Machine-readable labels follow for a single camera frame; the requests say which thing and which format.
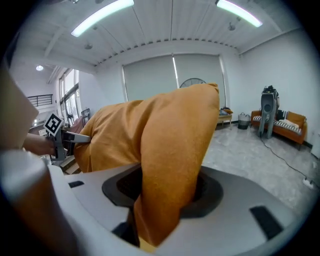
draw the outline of round fan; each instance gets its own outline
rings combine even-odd
[[[197,84],[206,84],[206,82],[200,78],[189,78],[180,85],[180,88],[186,88]]]

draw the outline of window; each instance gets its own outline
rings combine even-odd
[[[66,123],[73,125],[81,116],[79,70],[68,70],[59,81],[60,107]]]

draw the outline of gray tile floor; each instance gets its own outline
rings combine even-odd
[[[266,148],[257,129],[237,128],[237,124],[218,126],[213,134],[202,165],[250,179],[280,199],[299,216],[309,213],[318,190],[311,190],[302,182],[304,176],[291,169]],[[265,144],[289,165],[298,169],[320,185],[320,162],[302,146],[278,135],[263,138]]]

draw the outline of striped cushion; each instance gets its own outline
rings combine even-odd
[[[262,118],[261,115],[256,115],[256,116],[253,117],[253,121],[260,122],[261,118]],[[286,124],[285,122],[280,122],[278,120],[274,120],[273,124],[275,126],[279,126],[279,127],[283,127],[285,129],[291,130],[291,131],[295,132],[296,134],[299,134],[299,135],[302,134],[301,128],[296,128],[296,127],[294,127],[292,125]]]

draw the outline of white ceiling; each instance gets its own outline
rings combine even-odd
[[[114,2],[79,0],[42,4],[21,29],[16,56],[92,70],[125,51],[162,41],[207,41],[245,52],[301,25],[280,0],[230,0],[251,12],[256,28],[215,5],[216,0],[134,0],[80,37],[71,31],[88,16]],[[229,23],[235,30],[228,30]],[[92,44],[92,49],[85,49]]]

